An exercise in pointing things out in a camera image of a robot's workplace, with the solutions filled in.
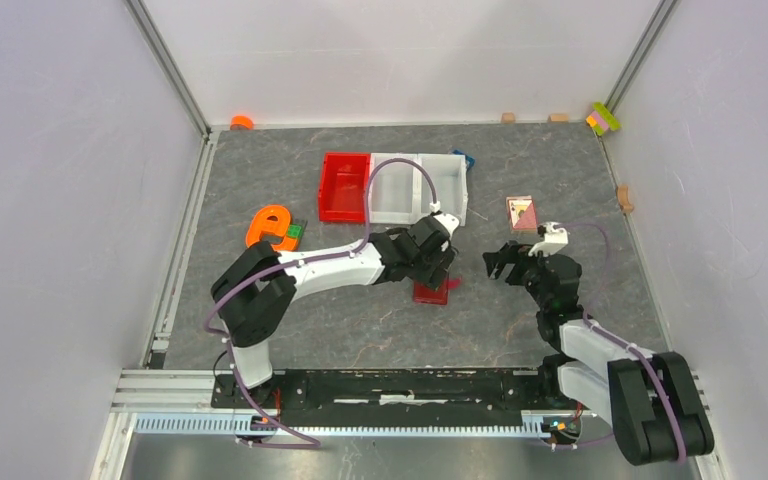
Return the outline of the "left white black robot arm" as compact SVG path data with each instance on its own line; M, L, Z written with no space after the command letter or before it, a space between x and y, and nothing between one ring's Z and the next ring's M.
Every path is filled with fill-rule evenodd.
M356 242L309 252L276 251L266 241L247 248L214 282L210 294L220 334L231 348L235 392L250 407L274 394L268 342L292 302L327 290L409 279L436 290L456 257L459 219L432 213L413 225L369 233Z

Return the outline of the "red card holder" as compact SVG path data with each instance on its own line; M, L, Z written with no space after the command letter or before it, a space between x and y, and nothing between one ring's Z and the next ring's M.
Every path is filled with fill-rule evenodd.
M457 289L461 283L462 279L460 277L447 277L437 289L432 289L415 282L413 284L412 299L418 304L444 306L448 304L449 292Z

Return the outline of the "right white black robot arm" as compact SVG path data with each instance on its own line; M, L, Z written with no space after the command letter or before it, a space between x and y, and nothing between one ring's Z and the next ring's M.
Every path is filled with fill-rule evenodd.
M574 400L590 408L635 466L713 452L715 436L686 359L603 328L579 301L578 262L516 242L482 259L488 277L524 288L538 308L540 336L556 351L544 359L537 382L545 405L562 408Z

